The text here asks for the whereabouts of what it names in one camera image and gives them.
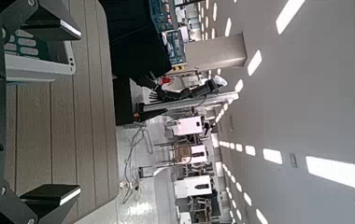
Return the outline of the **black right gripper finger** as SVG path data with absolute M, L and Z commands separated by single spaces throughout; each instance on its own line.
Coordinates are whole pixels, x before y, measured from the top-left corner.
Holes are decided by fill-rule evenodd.
M 79 185 L 44 184 L 20 197 L 2 195 L 0 224 L 62 224 L 81 193 Z
M 0 0 L 3 28 L 23 30 L 45 41 L 76 41 L 79 26 L 62 0 Z

